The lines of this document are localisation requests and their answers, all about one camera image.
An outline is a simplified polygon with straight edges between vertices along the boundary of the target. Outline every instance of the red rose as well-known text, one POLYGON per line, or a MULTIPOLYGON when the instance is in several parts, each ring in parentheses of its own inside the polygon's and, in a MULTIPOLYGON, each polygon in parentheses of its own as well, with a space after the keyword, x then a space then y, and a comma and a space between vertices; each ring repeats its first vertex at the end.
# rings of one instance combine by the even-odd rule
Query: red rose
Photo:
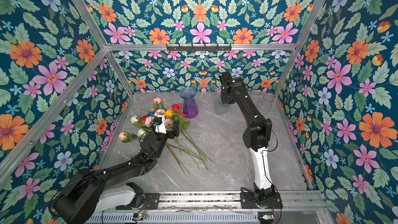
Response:
POLYGON ((172 109, 174 109, 178 112, 181 109, 181 106, 178 104, 174 104, 174 105, 172 105, 172 109))

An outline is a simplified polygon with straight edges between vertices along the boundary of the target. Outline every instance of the purple glass vase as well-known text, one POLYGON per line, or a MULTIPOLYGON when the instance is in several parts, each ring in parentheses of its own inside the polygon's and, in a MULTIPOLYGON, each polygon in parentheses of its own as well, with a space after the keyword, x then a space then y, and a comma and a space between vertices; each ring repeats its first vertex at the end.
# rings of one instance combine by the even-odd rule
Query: purple glass vase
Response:
POLYGON ((183 112, 187 118, 194 118, 198 115, 195 94, 196 91, 192 87, 186 87, 180 92, 180 96, 184 99, 183 112))

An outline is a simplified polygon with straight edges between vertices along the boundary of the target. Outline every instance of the pink flower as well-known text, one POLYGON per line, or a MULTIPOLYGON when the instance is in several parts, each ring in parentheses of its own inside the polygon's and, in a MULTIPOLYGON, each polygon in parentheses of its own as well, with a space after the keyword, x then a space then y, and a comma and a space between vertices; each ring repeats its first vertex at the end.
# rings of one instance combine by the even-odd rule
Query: pink flower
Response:
POLYGON ((238 50, 231 50, 230 52, 226 52, 224 54, 224 57, 228 57, 228 60, 231 61, 232 58, 237 58, 238 56, 236 55, 239 51, 238 50))
POLYGON ((57 60, 54 60, 54 62, 58 64, 57 68, 67 69, 66 66, 69 65, 65 57, 57 56, 57 60))
POLYGON ((344 76, 348 74, 351 70, 351 64, 347 64, 341 69, 341 63, 339 61, 336 62, 334 65, 334 72, 329 70, 326 74, 328 75, 328 78, 332 79, 328 83, 328 88, 333 88, 336 85, 336 93, 340 94, 341 90, 343 87, 341 84, 343 83, 345 86, 351 85, 351 78, 348 76, 344 76))
POLYGON ((40 137, 40 143, 44 144, 47 141, 47 138, 53 138, 54 137, 54 133, 50 132, 52 130, 54 130, 55 128, 55 124, 51 124, 46 133, 43 134, 43 136, 40 137))
POLYGON ((108 60, 106 59, 106 58, 103 58, 102 59, 102 61, 101 61, 101 63, 99 64, 99 68, 101 69, 101 70, 103 70, 104 68, 107 68, 108 66, 106 65, 106 62, 107 62, 108 60))
POLYGON ((176 28, 176 30, 182 31, 182 28, 185 28, 185 26, 182 24, 182 21, 178 22, 178 20, 176 20, 176 23, 173 25, 176 28))
POLYGON ((347 144, 349 141, 349 138, 352 140, 357 140, 357 137, 353 133, 355 130, 356 126, 354 124, 348 125, 348 120, 346 118, 343 119, 343 124, 337 123, 337 128, 339 128, 341 131, 337 132, 338 137, 343 137, 344 142, 347 144))
POLYGON ((110 30, 105 29, 103 31, 108 36, 112 36, 111 39, 110 39, 111 43, 119 42, 120 44, 125 44, 125 41, 130 41, 131 40, 128 36, 123 35, 125 33, 125 30, 124 30, 123 27, 118 27, 117 30, 116 30, 116 27, 109 22, 108 23, 108 28, 110 28, 110 30))
POLYGON ((293 22, 288 23, 288 25, 286 26, 286 29, 279 26, 277 29, 279 35, 275 35, 272 38, 272 40, 274 40, 274 41, 279 40, 278 43, 284 43, 285 41, 287 43, 292 42, 293 37, 291 37, 291 35, 294 35, 299 31, 298 29, 292 29, 292 28, 293 28, 293 22))
POLYGON ((303 154, 306 154, 306 152, 307 152, 307 151, 306 151, 306 150, 307 150, 307 147, 305 147, 305 144, 301 144, 300 147, 301 147, 301 148, 300 148, 301 152, 302 152, 303 154))
POLYGON ((145 59, 144 60, 144 65, 145 65, 145 67, 151 68, 153 66, 153 63, 152 63, 151 60, 148 61, 147 59, 145 59))
POLYGON ((178 51, 166 51, 167 58, 171 59, 173 58, 174 61, 177 60, 177 57, 181 57, 181 54, 178 53, 178 51))
POLYGON ((369 79, 366 79, 365 83, 360 83, 359 86, 361 89, 359 90, 359 93, 363 93, 365 97, 368 97, 369 93, 374 94, 375 90, 373 87, 376 85, 376 82, 370 83, 369 79))
POLYGON ((124 27, 124 29, 125 29, 125 34, 128 34, 129 35, 129 37, 135 37, 135 30, 134 29, 131 29, 131 27, 129 26, 129 27, 124 27))
POLYGON ((96 77, 97 74, 98 74, 98 72, 97 72, 96 70, 94 70, 94 71, 91 73, 91 75, 88 76, 88 81, 89 81, 89 82, 90 82, 91 80, 96 81, 96 80, 97 80, 97 77, 96 77))
POLYGON ((62 123, 62 128, 61 128, 61 132, 64 132, 64 135, 66 136, 68 133, 72 133, 72 128, 74 127, 74 124, 72 124, 70 121, 68 121, 67 123, 63 122, 62 123))
POLYGON ((225 66, 224 61, 221 61, 220 59, 217 62, 214 62, 216 64, 217 68, 222 68, 225 66))
POLYGON ((277 27, 271 26, 271 28, 267 30, 267 32, 268 32, 267 36, 271 35, 273 37, 274 34, 278 33, 277 29, 278 29, 277 27))
POLYGON ((326 65, 328 66, 328 69, 334 68, 334 64, 337 62, 337 59, 334 58, 334 55, 331 57, 328 57, 328 61, 326 62, 326 65))
POLYGON ((65 71, 57 73, 57 64, 55 62, 50 62, 50 71, 43 65, 39 65, 38 68, 44 76, 37 75, 33 77, 32 81, 40 85, 46 83, 46 86, 43 87, 44 95, 50 95, 53 88, 57 93, 62 93, 65 90, 67 85, 61 80, 65 79, 68 73, 65 71))
POLYGON ((309 81, 311 79, 311 76, 314 74, 314 72, 311 71, 312 65, 308 67, 308 65, 305 66, 305 70, 302 72, 304 74, 304 80, 309 81))
POLYGON ((290 128, 290 133, 291 133, 291 135, 293 137, 293 140, 294 140, 295 143, 297 143, 297 137, 296 137, 297 130, 293 128, 292 124, 288 124, 288 125, 289 125, 289 128, 290 128))
POLYGON ((253 66, 254 66, 254 67, 260 67, 260 66, 261 66, 260 58, 258 58, 257 60, 254 60, 254 61, 253 61, 253 66))
POLYGON ((88 94, 91 95, 91 97, 94 98, 98 95, 98 88, 96 88, 95 86, 88 87, 88 88, 89 88, 88 94))
POLYGON ((36 94, 41 94, 41 91, 38 90, 40 88, 40 85, 35 85, 33 81, 29 82, 28 84, 22 85, 23 88, 26 89, 25 92, 23 92, 24 95, 30 95, 32 98, 36 98, 36 94))
POLYGON ((25 157, 22 162, 19 164, 17 167, 17 170, 15 171, 15 176, 20 177, 23 172, 26 169, 34 169, 35 168, 35 163, 31 162, 32 160, 35 160, 39 156, 39 153, 35 152, 30 154, 29 156, 25 157))
POLYGON ((185 59, 183 62, 181 62, 181 67, 183 68, 187 68, 187 67, 191 67, 190 65, 191 63, 187 61, 187 59, 185 59))
POLYGON ((304 88, 302 89, 302 95, 307 97, 309 94, 310 94, 310 87, 307 87, 307 85, 305 85, 304 88))
POLYGON ((38 190, 40 190, 38 185, 40 182, 40 179, 36 179, 35 181, 33 181, 33 179, 30 177, 27 182, 26 185, 21 185, 19 186, 19 191, 21 191, 21 194, 19 195, 19 199, 21 200, 23 197, 26 196, 26 198, 30 199, 33 196, 33 192, 36 192, 38 190))
POLYGON ((359 157, 356 164, 358 166, 364 165, 367 173, 370 174, 372 172, 371 166, 375 169, 380 168, 380 165, 376 161, 372 160, 372 158, 376 157, 377 153, 375 151, 367 152, 367 149, 363 144, 361 145, 361 151, 355 150, 354 154, 359 157))
POLYGON ((205 30, 205 25, 202 22, 199 22, 197 25, 198 30, 192 29, 189 30, 189 32, 191 32, 192 35, 196 36, 192 39, 193 43, 197 43, 200 41, 200 43, 202 44, 203 42, 210 42, 210 38, 208 37, 208 35, 210 35, 212 33, 211 29, 206 29, 205 30))
POLYGON ((149 52, 148 56, 153 57, 155 60, 157 60, 158 57, 162 57, 162 55, 160 54, 160 50, 148 51, 148 52, 149 52))
POLYGON ((368 181, 364 181, 362 175, 360 174, 358 177, 357 176, 353 176, 354 178, 354 183, 353 186, 358 188, 358 191, 360 194, 363 194, 363 192, 370 194, 368 186, 370 185, 370 183, 368 181))
POLYGON ((324 120, 323 124, 321 124, 321 127, 322 132, 326 132, 326 135, 329 135, 329 132, 331 131, 330 121, 324 120))
POLYGON ((245 50, 243 56, 250 59, 251 57, 255 57, 256 53, 255 50, 245 50))
POLYGON ((222 20, 222 22, 221 22, 221 21, 218 21, 217 28, 219 28, 220 31, 226 30, 226 27, 227 27, 227 26, 228 26, 228 24, 225 22, 225 20, 222 20))
POLYGON ((298 55, 298 57, 296 58, 296 60, 295 60, 295 62, 296 62, 296 68, 298 69, 298 70, 300 70, 301 69, 301 66, 303 66, 304 65, 304 62, 302 61, 304 59, 304 55, 298 55))

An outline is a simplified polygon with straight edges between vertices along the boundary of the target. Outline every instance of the floral wallpaper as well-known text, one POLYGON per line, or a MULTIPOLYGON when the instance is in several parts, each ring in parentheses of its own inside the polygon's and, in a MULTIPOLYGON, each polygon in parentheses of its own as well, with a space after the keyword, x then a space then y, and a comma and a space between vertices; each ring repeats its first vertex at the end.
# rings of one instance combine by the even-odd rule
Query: floral wallpaper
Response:
POLYGON ((398 222, 398 4, 327 0, 279 95, 338 224, 398 222))
POLYGON ((282 44, 296 41, 314 0, 85 1, 109 43, 282 44))
POLYGON ((98 47, 70 0, 0 0, 0 161, 98 47))
POLYGON ((248 90, 272 92, 290 52, 120 51, 115 53, 134 91, 179 91, 185 87, 221 92, 220 72, 242 77, 248 90))
POLYGON ((0 223, 64 223, 49 201, 78 170, 97 169, 126 104, 104 59, 3 186, 0 223))

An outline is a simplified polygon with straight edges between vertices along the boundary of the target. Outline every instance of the bouquet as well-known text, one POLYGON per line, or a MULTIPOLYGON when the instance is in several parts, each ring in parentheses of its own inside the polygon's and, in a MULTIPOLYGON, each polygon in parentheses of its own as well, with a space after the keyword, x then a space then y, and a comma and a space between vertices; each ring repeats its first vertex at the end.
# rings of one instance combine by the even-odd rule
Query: bouquet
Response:
POLYGON ((165 107, 162 103, 161 98, 154 98, 154 107, 150 109, 148 114, 146 116, 138 117, 137 115, 131 117, 131 122, 139 128, 137 135, 135 134, 130 134, 130 133, 125 133, 122 132, 119 137, 122 139, 123 143, 131 142, 136 139, 140 142, 141 139, 143 139, 145 136, 148 134, 152 133, 151 126, 154 123, 154 118, 163 115, 165 117, 164 124, 166 126, 166 130, 172 130, 172 127, 176 121, 180 121, 180 133, 184 135, 186 140, 195 148, 196 152, 191 151, 190 149, 186 148, 184 145, 180 143, 178 140, 178 137, 174 138, 174 144, 166 143, 167 149, 172 153, 173 157, 176 159, 177 164, 180 166, 182 171, 185 173, 184 169, 189 173, 187 168, 182 164, 182 162, 178 159, 176 154, 174 153, 173 149, 177 149, 180 151, 180 154, 182 152, 188 154, 192 160, 196 163, 196 166, 198 169, 200 169, 199 164, 197 163, 197 160, 199 162, 202 162, 206 169, 208 170, 206 166, 207 161, 211 161, 211 159, 206 156, 206 154, 196 145, 195 141, 193 141, 192 137, 189 135, 187 128, 191 124, 190 121, 187 120, 186 115, 183 112, 180 112, 181 106, 178 104, 174 104, 171 106, 171 109, 165 110, 165 107))

